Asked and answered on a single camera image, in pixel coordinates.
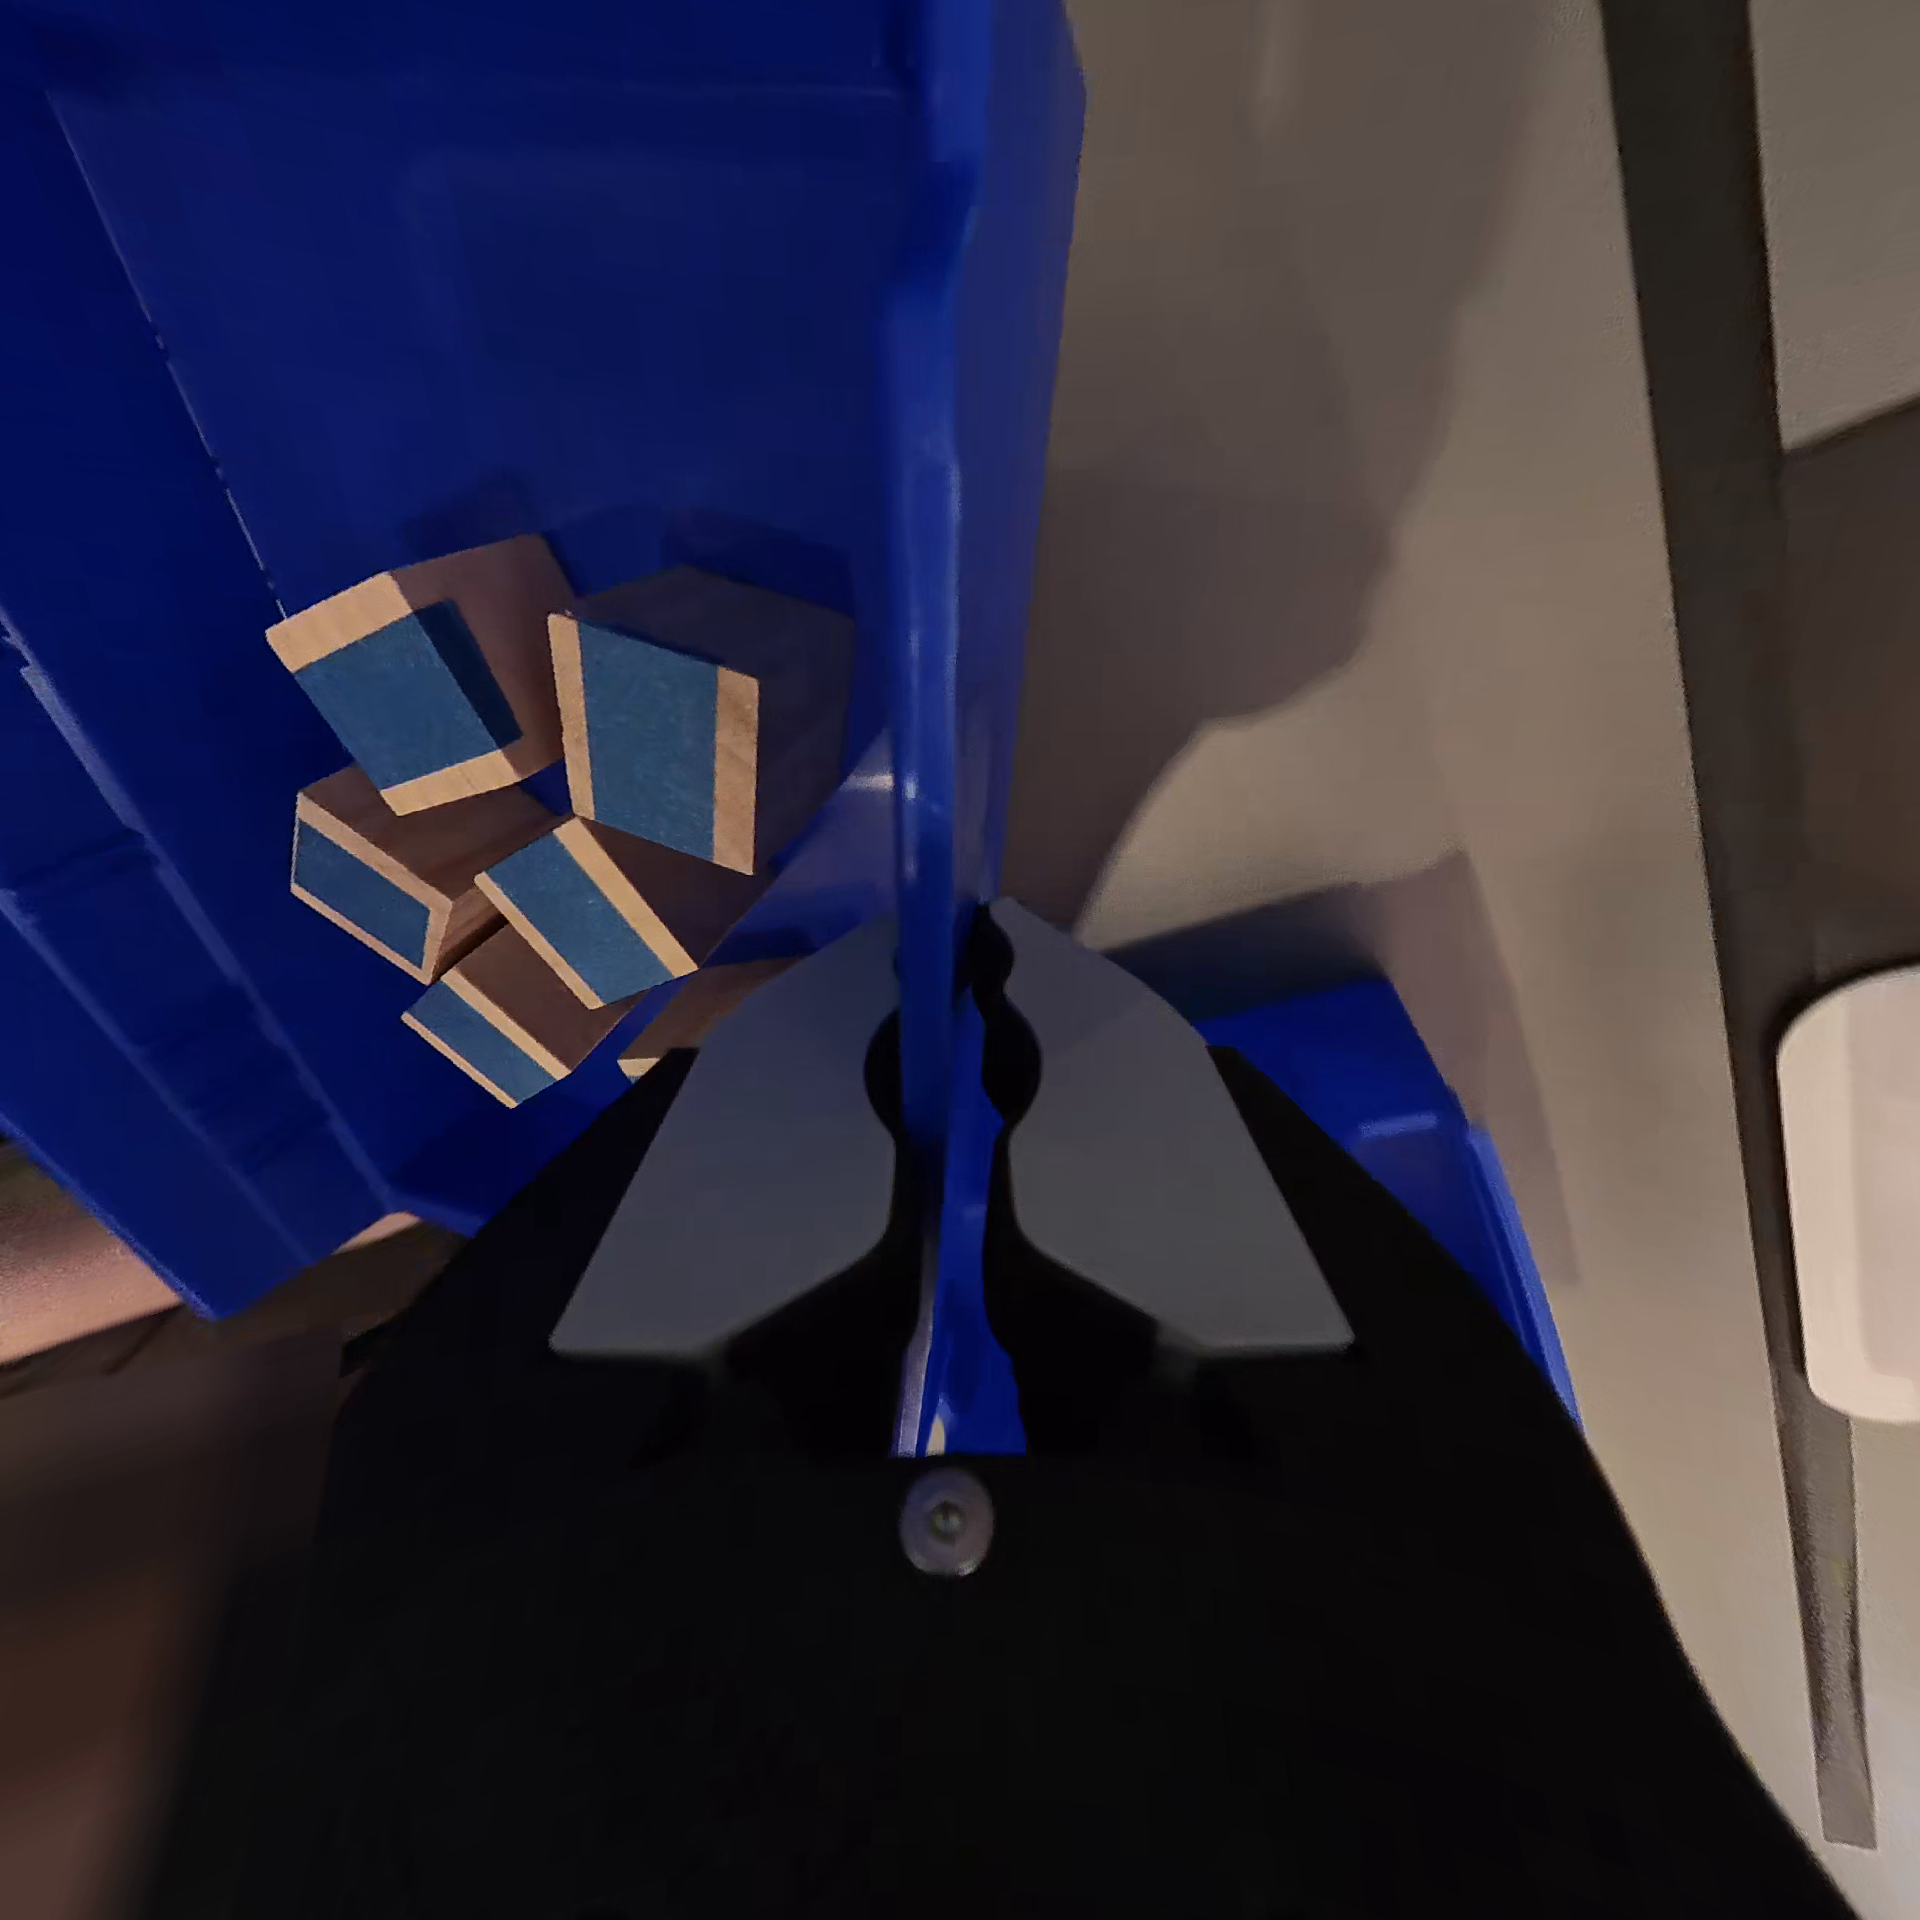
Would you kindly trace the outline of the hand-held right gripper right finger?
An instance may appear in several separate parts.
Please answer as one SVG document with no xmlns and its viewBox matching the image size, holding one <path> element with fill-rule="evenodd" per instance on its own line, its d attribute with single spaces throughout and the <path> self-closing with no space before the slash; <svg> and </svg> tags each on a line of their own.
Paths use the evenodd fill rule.
<svg viewBox="0 0 1920 1920">
<path fill-rule="evenodd" d="M 1098 1349 L 1326 1358 L 1352 1325 L 1208 1046 L 1162 996 L 1015 897 L 976 916 L 991 1335 L 1022 1384 Z"/>
</svg>

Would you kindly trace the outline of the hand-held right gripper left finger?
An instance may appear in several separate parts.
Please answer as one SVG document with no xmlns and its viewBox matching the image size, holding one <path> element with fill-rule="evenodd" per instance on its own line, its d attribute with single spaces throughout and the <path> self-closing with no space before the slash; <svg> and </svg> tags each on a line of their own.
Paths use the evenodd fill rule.
<svg viewBox="0 0 1920 1920">
<path fill-rule="evenodd" d="M 555 1354 L 706 1360 L 880 1240 L 895 1144 L 866 1058 L 895 1007 L 882 916 L 711 1030 L 553 1327 Z"/>
</svg>

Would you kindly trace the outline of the blue plastic bin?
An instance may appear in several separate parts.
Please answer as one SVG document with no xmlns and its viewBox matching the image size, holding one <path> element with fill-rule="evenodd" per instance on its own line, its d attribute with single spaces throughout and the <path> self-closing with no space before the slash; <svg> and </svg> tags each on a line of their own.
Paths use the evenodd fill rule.
<svg viewBox="0 0 1920 1920">
<path fill-rule="evenodd" d="M 1579 1421 L 1539 1265 L 1495 1140 L 1385 970 L 1280 908 L 1112 945 L 1208 1045 L 1239 1050 L 1477 1279 Z"/>
<path fill-rule="evenodd" d="M 290 889 L 267 629 L 545 540 L 847 617 L 843 780 L 722 954 L 895 918 L 921 1273 L 994 889 L 1086 88 L 1064 5 L 5 5 L 5 1135 L 202 1316 L 475 1231 L 506 1108 Z"/>
</svg>

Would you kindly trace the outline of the group of wooden cubes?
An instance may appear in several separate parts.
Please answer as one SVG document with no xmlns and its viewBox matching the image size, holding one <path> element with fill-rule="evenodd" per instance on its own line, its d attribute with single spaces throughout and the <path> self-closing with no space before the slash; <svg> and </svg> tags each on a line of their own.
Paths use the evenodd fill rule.
<svg viewBox="0 0 1920 1920">
<path fill-rule="evenodd" d="M 790 957 L 722 951 L 843 780 L 847 617 L 672 566 L 576 594 L 539 534 L 386 569 L 267 629 L 346 750 L 290 889 L 517 1108 L 642 1014 L 637 1080 Z"/>
</svg>

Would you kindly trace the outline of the white stand base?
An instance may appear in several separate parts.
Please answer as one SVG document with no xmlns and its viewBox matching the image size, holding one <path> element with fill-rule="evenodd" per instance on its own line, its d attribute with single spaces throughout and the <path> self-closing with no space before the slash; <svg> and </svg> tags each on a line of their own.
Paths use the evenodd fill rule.
<svg viewBox="0 0 1920 1920">
<path fill-rule="evenodd" d="M 1808 1383 L 1851 1418 L 1917 1421 L 1917 965 L 1809 1001 L 1776 1046 Z"/>
</svg>

